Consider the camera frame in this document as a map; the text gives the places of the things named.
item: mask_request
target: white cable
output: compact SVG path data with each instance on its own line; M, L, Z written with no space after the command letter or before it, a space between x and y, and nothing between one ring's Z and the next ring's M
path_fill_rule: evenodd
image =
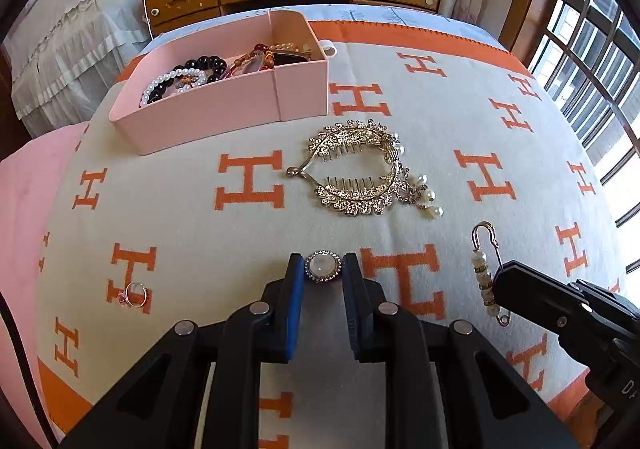
M149 14L146 13L146 0L142 0L142 5L145 7L145 20L146 26L149 28L149 37L153 39L154 35L151 33L151 21L149 20Z

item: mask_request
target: screw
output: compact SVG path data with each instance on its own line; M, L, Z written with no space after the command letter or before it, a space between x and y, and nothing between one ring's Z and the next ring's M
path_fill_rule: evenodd
M256 301L251 303L249 311L254 315L264 315L269 311L269 304L264 301Z
M378 311L384 315L396 315L398 313L398 305L385 301L378 305Z
M460 335L468 335L474 330L474 327L469 321L461 319L453 323L453 329Z
M189 335L195 329L195 324L191 321L179 321L175 323L174 332L179 336Z

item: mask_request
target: drawer handle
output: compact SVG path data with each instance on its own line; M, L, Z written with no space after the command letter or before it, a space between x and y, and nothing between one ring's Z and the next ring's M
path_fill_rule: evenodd
M173 8L175 5L177 4L186 4L187 0L173 0L173 1L169 1L166 6L167 8Z

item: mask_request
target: pink jewelry box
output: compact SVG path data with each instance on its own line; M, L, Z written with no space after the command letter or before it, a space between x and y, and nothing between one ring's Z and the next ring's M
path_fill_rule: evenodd
M140 108L148 84L176 64L202 55L231 64L258 43L306 45L311 60L217 80ZM327 78L327 57L305 16L276 10L185 35L151 51L126 81L109 120L138 154L146 155L243 127L326 115Z

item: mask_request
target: bracelet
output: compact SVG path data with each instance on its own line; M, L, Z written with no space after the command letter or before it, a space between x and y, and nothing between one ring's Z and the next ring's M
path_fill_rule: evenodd
M154 79L142 92L140 108L160 100L166 89L179 77L187 77L188 82L178 88L178 92L183 92L201 86L207 82L207 75L199 68L181 68L176 66L171 72L163 74Z
M273 69L275 64L274 51L310 53L308 45L303 45L302 49L303 51L301 52L295 43L274 44L271 46L258 43L251 52L236 59L231 66L227 66L226 61L217 55L212 55L211 57L202 55L198 59L189 59L184 63L184 66L179 64L171 72L154 79L142 93L140 108L160 100L164 96L166 89L173 85L174 80L177 78L180 79L180 83L176 85L176 92L182 93L192 88L197 88L207 82L226 79L248 61L249 63L245 65L243 73ZM259 61L258 67L251 68L251 71L247 71L251 61ZM206 70L211 70L209 77L207 77Z
M251 50L249 53L244 54L242 57L239 57L238 59L236 59L231 66L229 66L226 71L220 76L220 80L222 79L227 79L229 77L231 77L231 75L233 75L233 73L240 67L242 66L244 63L246 63L247 61L252 61L252 60L258 60L260 61L260 66L257 68L254 68L254 71L260 71L260 70L271 70L273 69L273 66L275 64L274 59L273 59L273 52L271 50L269 50L269 47L265 44L257 44L254 46L254 49Z

